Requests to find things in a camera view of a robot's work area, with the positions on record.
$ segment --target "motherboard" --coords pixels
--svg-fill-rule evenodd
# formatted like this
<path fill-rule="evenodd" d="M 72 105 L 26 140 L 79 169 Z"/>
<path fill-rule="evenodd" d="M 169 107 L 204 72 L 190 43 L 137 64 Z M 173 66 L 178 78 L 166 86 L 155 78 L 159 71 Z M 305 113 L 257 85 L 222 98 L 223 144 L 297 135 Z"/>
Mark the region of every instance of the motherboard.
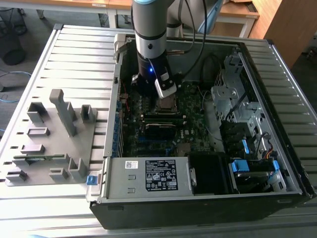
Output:
<path fill-rule="evenodd" d="M 122 84 L 124 157 L 183 157 L 213 151 L 197 83 L 184 82 L 176 94 L 164 99 L 142 97 Z"/>

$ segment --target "green circuit board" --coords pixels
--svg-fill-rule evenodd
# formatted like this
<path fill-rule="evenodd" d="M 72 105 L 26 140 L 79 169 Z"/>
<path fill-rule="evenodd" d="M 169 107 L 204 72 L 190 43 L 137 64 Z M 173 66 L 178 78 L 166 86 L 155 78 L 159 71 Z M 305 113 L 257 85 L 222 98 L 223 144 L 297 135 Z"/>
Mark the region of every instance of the green circuit board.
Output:
<path fill-rule="evenodd" d="M 183 83 L 176 94 L 163 101 L 141 97 L 133 90 L 127 93 L 122 90 L 121 98 L 124 157 L 174 157 L 184 156 L 190 151 L 213 151 L 197 85 Z M 149 124 L 170 125 L 175 136 L 148 139 L 144 136 L 144 129 Z"/>

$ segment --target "barcode sticker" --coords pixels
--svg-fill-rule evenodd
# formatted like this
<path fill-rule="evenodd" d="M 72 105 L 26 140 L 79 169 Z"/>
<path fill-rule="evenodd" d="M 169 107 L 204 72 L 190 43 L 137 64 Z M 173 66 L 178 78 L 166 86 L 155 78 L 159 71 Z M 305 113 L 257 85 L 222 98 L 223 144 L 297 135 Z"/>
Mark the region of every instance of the barcode sticker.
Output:
<path fill-rule="evenodd" d="M 95 4 L 95 3 L 93 3 L 93 6 L 106 7 L 106 5 L 105 5 L 105 4 Z"/>
<path fill-rule="evenodd" d="M 138 168 L 138 161 L 126 161 L 125 168 L 126 169 L 137 169 Z"/>

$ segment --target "power supply label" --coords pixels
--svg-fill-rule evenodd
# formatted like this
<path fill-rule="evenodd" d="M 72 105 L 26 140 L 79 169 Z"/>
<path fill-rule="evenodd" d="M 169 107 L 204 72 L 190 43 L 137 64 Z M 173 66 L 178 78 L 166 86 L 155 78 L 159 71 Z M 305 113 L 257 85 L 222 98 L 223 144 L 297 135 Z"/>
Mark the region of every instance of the power supply label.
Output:
<path fill-rule="evenodd" d="M 145 179 L 148 192 L 178 190 L 175 160 L 146 160 Z"/>

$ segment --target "blue cable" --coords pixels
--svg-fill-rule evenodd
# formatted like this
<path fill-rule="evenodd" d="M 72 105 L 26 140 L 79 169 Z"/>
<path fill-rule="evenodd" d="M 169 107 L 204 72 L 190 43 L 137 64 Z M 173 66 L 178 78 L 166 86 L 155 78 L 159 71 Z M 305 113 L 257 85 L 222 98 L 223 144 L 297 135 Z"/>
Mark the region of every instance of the blue cable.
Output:
<path fill-rule="evenodd" d="M 8 100 L 0 99 L 0 102 L 3 102 L 3 103 L 17 103 L 18 101 L 19 100 L 8 101 Z"/>
<path fill-rule="evenodd" d="M 7 72 L 7 71 L 4 71 L 4 70 L 2 70 L 2 69 L 0 69 L 0 70 L 3 71 L 3 72 L 5 72 L 5 74 L 0 75 L 0 78 L 3 77 L 3 76 L 5 76 L 5 75 L 7 75 L 7 74 L 10 74 L 10 73 L 18 73 L 18 74 L 19 74 L 19 73 L 22 73 L 22 74 L 28 75 L 29 77 L 32 76 L 32 74 L 30 74 L 30 73 L 28 73 L 28 72 L 23 72 L 23 71 Z M 0 102 L 3 102 L 3 103 L 17 103 L 17 102 L 19 102 L 19 100 L 9 101 L 9 100 L 0 99 Z"/>

